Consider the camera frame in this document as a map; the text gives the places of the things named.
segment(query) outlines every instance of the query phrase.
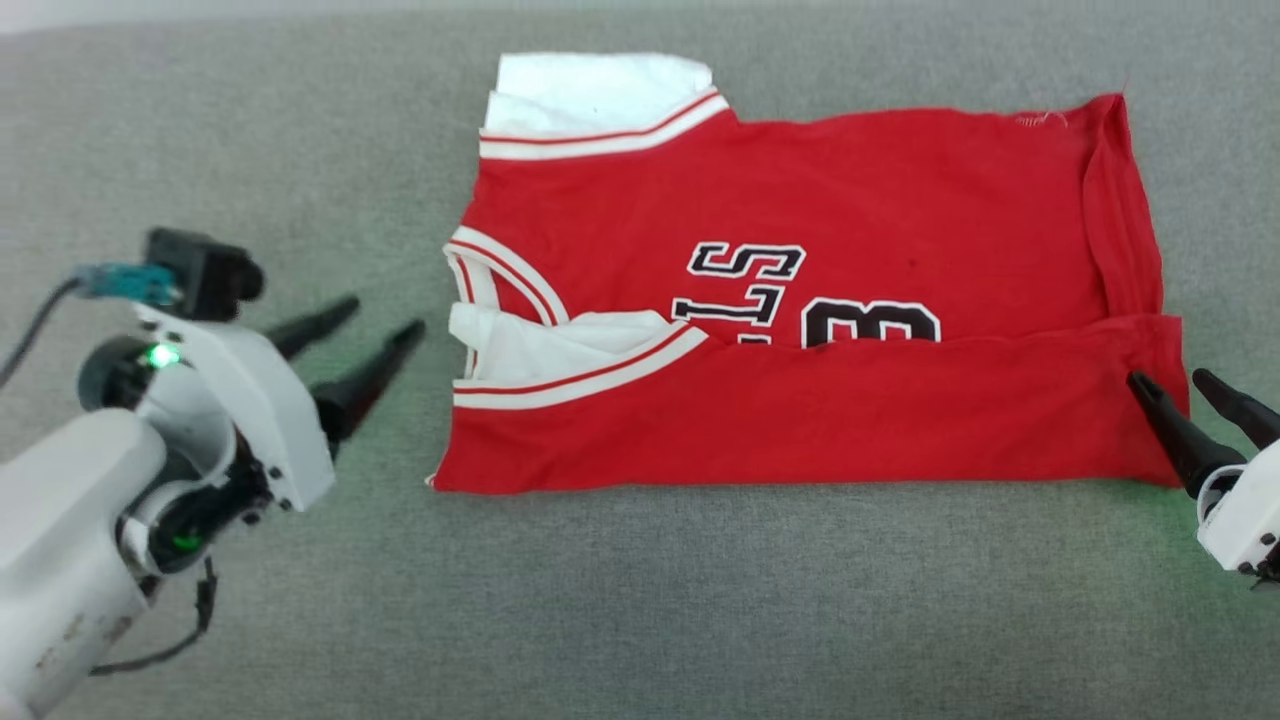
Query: cable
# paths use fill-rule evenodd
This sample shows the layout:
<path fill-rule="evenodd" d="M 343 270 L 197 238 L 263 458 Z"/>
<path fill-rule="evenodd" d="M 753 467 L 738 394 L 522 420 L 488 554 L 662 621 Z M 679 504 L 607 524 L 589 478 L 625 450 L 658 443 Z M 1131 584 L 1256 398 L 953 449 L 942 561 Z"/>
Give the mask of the cable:
<path fill-rule="evenodd" d="M 22 340 L 18 341 L 18 346 L 13 348 L 13 352 L 10 352 L 9 357 L 4 361 L 4 368 L 0 369 L 0 389 L 9 383 L 14 373 L 18 372 L 18 366 L 27 359 L 27 354 L 29 354 L 31 348 L 36 345 L 36 338 L 40 336 L 40 331 L 44 329 L 45 323 L 49 322 L 49 316 L 54 313 L 54 309 L 58 307 L 58 304 L 79 288 L 82 282 L 83 281 L 78 277 L 68 278 L 63 281 L 63 283 L 59 284 L 47 299 L 45 299 L 45 304 L 36 311 L 36 316 L 32 318 L 31 325 L 27 327 L 27 332 L 23 333 Z"/>
<path fill-rule="evenodd" d="M 104 678 L 120 673 L 137 673 L 152 665 L 159 665 L 178 657 L 182 651 L 196 644 L 196 642 L 209 632 L 209 623 L 214 619 L 214 600 L 218 597 L 218 575 L 214 574 L 214 560 L 205 557 L 205 579 L 196 584 L 196 629 L 169 650 L 129 660 L 128 662 L 114 662 L 111 665 L 99 665 L 90 671 L 91 678 Z"/>

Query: gray table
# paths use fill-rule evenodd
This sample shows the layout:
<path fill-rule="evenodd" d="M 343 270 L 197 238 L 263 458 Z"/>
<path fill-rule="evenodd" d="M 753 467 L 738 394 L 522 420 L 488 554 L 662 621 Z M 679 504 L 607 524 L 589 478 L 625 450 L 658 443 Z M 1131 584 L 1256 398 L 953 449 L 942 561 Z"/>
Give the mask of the gray table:
<path fill-rule="evenodd" d="M 270 273 L 252 324 L 360 291 L 361 322 L 301 363 L 307 379 L 412 315 L 433 333 L 326 501 L 220 546 L 215 632 L 152 673 L 84 683 L 56 716 L 1274 716 L 1280 606 L 1199 551 L 1176 492 L 422 487 L 462 359 L 439 245 L 467 202 L 503 50 L 699 58 L 745 118 L 1061 106 L 1126 86 L 1188 364 L 1280 402 L 1275 3 L 955 5 L 463 12 L 0 42 L 0 345 L 69 264 L 131 260 L 151 224 L 251 246 Z M 0 396 L 0 456 L 78 410 L 79 360 L 128 327 L 122 305 L 56 316 Z M 119 656 L 184 633 L 189 585 Z"/>

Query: red jersey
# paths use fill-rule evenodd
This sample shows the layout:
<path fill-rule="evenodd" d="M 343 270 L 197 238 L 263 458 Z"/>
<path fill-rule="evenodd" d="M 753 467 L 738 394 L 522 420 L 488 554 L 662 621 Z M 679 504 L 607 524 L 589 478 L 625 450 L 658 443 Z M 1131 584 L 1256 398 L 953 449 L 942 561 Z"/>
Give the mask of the red jersey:
<path fill-rule="evenodd" d="M 445 246 L 462 299 L 548 324 L 652 309 L 788 347 L 1160 313 L 1121 96 L 742 122 L 707 81 L 645 129 L 486 131 Z"/>
<path fill-rule="evenodd" d="M 457 304 L 451 331 L 477 364 L 454 383 L 440 491 L 1097 477 L 1179 487 L 1125 387 L 1144 370 L 1187 410 L 1178 318 L 801 350 L 726 343 L 654 313 L 545 327 Z"/>

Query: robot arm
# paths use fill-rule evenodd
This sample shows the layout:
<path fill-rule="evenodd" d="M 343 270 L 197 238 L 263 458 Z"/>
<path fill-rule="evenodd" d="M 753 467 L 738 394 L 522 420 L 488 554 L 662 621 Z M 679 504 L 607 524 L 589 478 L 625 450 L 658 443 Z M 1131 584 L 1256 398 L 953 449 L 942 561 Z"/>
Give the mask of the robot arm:
<path fill-rule="evenodd" d="M 1210 439 L 1151 378 L 1134 373 L 1129 388 L 1196 498 L 1204 550 L 1222 569 L 1258 578 L 1254 589 L 1280 589 L 1280 414 L 1203 368 L 1192 382 L 1258 447 L 1253 460 Z"/>
<path fill-rule="evenodd" d="M 243 250 L 155 231 L 147 266 L 174 278 L 134 293 L 151 340 L 100 346 L 79 378 L 88 414 L 0 468 L 0 720 L 52 710 L 228 525 L 319 501 L 424 336 L 415 320 L 308 391 L 288 360 L 349 319 L 355 297 L 259 334 L 229 324 L 262 286 Z M 209 573 L 201 626 L 179 647 L 207 625 Z"/>

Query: white lining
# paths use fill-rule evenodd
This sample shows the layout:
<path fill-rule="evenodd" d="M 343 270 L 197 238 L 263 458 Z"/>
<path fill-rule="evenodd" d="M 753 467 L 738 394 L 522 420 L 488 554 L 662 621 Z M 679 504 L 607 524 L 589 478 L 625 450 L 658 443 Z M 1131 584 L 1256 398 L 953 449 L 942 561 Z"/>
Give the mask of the white lining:
<path fill-rule="evenodd" d="M 449 263 L 453 279 L 458 283 L 458 300 L 481 307 L 498 309 L 498 286 L 494 284 L 489 268 L 451 252 L 445 252 L 444 259 Z M 466 268 L 466 275 L 463 275 L 463 268 Z M 471 292 L 467 292 L 467 281 L 471 281 Z M 462 369 L 462 377 L 470 378 L 475 373 L 477 360 L 475 348 L 467 347 L 467 360 Z"/>
<path fill-rule="evenodd" d="M 648 150 L 669 142 L 708 119 L 728 110 L 728 101 L 709 87 L 673 119 L 664 120 L 644 132 L 618 133 L 612 137 L 566 140 L 563 142 L 527 142 L 517 137 L 480 138 L 480 158 L 494 160 L 557 160 L 609 152 Z"/>
<path fill-rule="evenodd" d="M 493 260 L 490 260 L 486 255 L 476 252 L 468 247 L 454 245 L 453 241 L 466 242 L 483 249 L 485 252 L 492 254 L 494 258 L 498 258 L 509 265 L 511 269 L 515 270 L 515 274 L 507 270 L 507 268 L 493 263 Z M 529 299 L 529 302 L 532 304 L 535 310 L 538 310 L 538 316 L 541 319 L 544 325 L 558 325 L 568 322 L 568 311 L 564 309 L 564 304 L 561 302 L 559 295 L 552 290 L 550 283 L 548 283 L 532 265 L 526 263 L 520 255 L 516 255 L 506 245 L 466 225 L 460 225 L 458 229 L 453 232 L 453 241 L 444 245 L 444 254 L 449 258 L 460 256 L 462 258 L 462 261 L 466 263 L 466 268 L 471 278 L 471 287 L 477 299 L 476 304 L 484 305 L 484 302 L 479 301 L 479 299 L 484 296 L 486 299 L 492 297 L 492 304 L 485 306 L 498 306 L 498 291 L 493 284 L 493 275 L 489 274 L 489 270 L 492 270 L 506 278 L 511 282 L 511 284 L 516 286 L 516 288 Z M 479 268 L 483 268 L 485 272 L 476 272 Z M 463 286 L 461 273 L 457 268 L 454 268 L 454 273 L 458 275 L 458 297 L 466 300 L 466 287 Z M 541 295 L 545 302 L 539 300 L 538 295 Z"/>
<path fill-rule="evenodd" d="M 630 382 L 640 379 L 645 375 L 653 374 L 667 365 L 671 365 L 676 360 L 684 357 L 695 347 L 701 345 L 707 340 L 707 333 L 699 331 L 694 327 L 687 327 L 684 324 L 673 324 L 671 332 L 663 333 L 662 336 L 654 338 L 653 342 L 648 342 L 641 347 L 637 347 L 632 354 L 632 357 L 643 356 L 654 347 L 667 342 L 673 334 L 684 331 L 684 334 L 671 341 L 669 345 L 662 350 L 644 357 L 641 360 L 623 361 L 617 369 L 608 373 L 602 373 L 599 375 L 593 375 L 580 380 L 568 380 L 563 384 L 549 387 L 547 389 L 538 389 L 530 392 L 512 392 L 512 393 L 458 393 L 453 395 L 453 405 L 456 407 L 472 407 L 479 410 L 529 410 L 532 407 L 547 407 L 550 405 L 559 405 L 562 402 L 568 402 L 572 400 L 579 400 L 588 397 L 590 395 L 596 395 L 608 389 L 613 389 L 625 386 Z M 503 387 L 492 382 L 484 380 L 453 380 L 454 389 L 521 389 L 521 386 L 508 386 Z"/>
<path fill-rule="evenodd" d="M 471 378 L 493 387 L 525 387 L 613 368 L 669 337 L 653 310 L 585 313 L 563 325 L 541 325 L 494 307 L 454 302 L 449 334 L 480 355 Z"/>
<path fill-rule="evenodd" d="M 481 135 L 572 140 L 646 131 L 710 85 L 705 64 L 660 53 L 504 53 Z"/>

